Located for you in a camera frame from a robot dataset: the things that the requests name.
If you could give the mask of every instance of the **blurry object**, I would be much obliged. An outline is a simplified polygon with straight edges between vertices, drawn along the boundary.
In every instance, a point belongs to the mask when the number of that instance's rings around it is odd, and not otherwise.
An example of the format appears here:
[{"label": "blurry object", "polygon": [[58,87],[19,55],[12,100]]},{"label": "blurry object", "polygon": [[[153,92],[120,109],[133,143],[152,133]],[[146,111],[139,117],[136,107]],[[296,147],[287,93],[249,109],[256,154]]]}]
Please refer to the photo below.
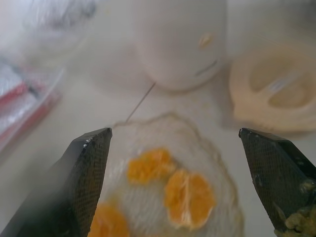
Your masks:
[{"label": "blurry object", "polygon": [[235,118],[267,130],[316,129],[316,59],[275,45],[233,63],[230,93]]},{"label": "blurry object", "polygon": [[[274,226],[276,233],[312,224],[307,234],[315,236],[315,223],[300,223],[299,215],[313,215],[316,204],[316,168],[290,141],[269,133],[243,128],[239,137],[245,150],[256,192]],[[286,233],[280,236],[291,236]]]},{"label": "blurry object", "polygon": [[111,129],[75,139],[0,237],[87,237],[103,184]]},{"label": "blurry object", "polygon": [[0,59],[0,104],[25,93],[27,85],[14,68]]},{"label": "blurry object", "polygon": [[131,9],[138,54],[157,85],[188,90],[210,80],[222,67],[225,0],[133,0]]},{"label": "blurry object", "polygon": [[97,0],[11,0],[0,3],[0,53],[34,67],[58,67],[88,34]]},{"label": "blurry object", "polygon": [[130,160],[157,147],[168,149],[176,163],[201,174],[212,184],[217,205],[203,228],[193,235],[242,237],[243,216],[237,190],[218,150],[200,137],[193,124],[175,114],[114,126],[100,201],[115,196],[118,209],[124,213],[135,236],[191,237],[192,232],[177,230],[168,221],[163,206],[163,180],[143,186],[131,185],[126,178]]},{"label": "blurry object", "polygon": [[127,177],[131,183],[147,184],[170,175],[176,168],[167,149],[156,148],[142,153],[128,163]]},{"label": "blurry object", "polygon": [[0,62],[0,152],[38,123],[61,97],[63,71],[40,73]]},{"label": "blurry object", "polygon": [[68,30],[93,17],[97,0],[33,0],[26,26],[33,29]]},{"label": "blurry object", "polygon": [[112,205],[97,205],[88,237],[129,237],[125,217]]},{"label": "blurry object", "polygon": [[216,206],[208,181],[198,173],[176,171],[164,188],[164,205],[176,228],[197,230],[203,227]]}]

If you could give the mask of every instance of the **beige ring-shaped object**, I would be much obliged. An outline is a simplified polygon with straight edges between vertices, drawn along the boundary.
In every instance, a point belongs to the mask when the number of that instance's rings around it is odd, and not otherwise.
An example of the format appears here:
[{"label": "beige ring-shaped object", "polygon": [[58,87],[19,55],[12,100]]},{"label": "beige ring-shaped object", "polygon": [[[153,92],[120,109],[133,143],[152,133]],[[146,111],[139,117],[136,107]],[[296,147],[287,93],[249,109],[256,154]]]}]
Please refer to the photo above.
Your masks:
[{"label": "beige ring-shaped object", "polygon": [[283,132],[316,128],[316,60],[296,48],[261,48],[233,63],[229,89],[236,119]]}]

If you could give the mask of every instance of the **white container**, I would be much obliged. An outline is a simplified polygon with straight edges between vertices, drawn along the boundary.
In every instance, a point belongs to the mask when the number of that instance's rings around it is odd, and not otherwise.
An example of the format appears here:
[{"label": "white container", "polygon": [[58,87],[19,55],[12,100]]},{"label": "white container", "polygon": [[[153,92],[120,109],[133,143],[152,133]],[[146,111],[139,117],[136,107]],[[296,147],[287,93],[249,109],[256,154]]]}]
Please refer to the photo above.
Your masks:
[{"label": "white container", "polygon": [[34,67],[64,66],[88,35],[96,7],[95,0],[0,0],[1,56]]},{"label": "white container", "polygon": [[132,0],[133,32],[149,77],[187,90],[218,72],[225,58],[225,0]]}]

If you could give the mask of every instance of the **orange slice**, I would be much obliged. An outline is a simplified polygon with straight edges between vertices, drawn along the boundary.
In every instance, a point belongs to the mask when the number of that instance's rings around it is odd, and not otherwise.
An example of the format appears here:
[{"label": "orange slice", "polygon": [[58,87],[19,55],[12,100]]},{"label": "orange slice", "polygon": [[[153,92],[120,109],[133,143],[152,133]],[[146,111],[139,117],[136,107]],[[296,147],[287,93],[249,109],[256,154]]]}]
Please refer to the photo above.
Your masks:
[{"label": "orange slice", "polygon": [[164,192],[169,221],[176,228],[201,228],[216,205],[212,188],[206,179],[183,169],[170,177]]},{"label": "orange slice", "polygon": [[129,237],[125,217],[112,206],[97,206],[88,237]]},{"label": "orange slice", "polygon": [[170,152],[164,148],[156,148],[129,162],[127,178],[131,183],[147,184],[170,175],[175,167]]}]

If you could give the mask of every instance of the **peeled orange slice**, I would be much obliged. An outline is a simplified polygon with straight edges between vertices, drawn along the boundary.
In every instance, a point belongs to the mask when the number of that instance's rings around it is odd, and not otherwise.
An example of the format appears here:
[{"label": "peeled orange slice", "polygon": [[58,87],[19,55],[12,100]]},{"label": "peeled orange slice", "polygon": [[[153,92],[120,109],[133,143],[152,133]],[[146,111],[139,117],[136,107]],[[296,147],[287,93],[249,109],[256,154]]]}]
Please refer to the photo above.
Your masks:
[{"label": "peeled orange slice", "polygon": [[128,164],[127,178],[131,183],[147,184],[170,175],[175,167],[170,152],[164,148],[157,148],[131,160]]},{"label": "peeled orange slice", "polygon": [[129,237],[127,221],[114,207],[99,204],[88,237]]},{"label": "peeled orange slice", "polygon": [[176,171],[164,189],[169,221],[176,227],[201,228],[216,205],[211,186],[198,173]]}]

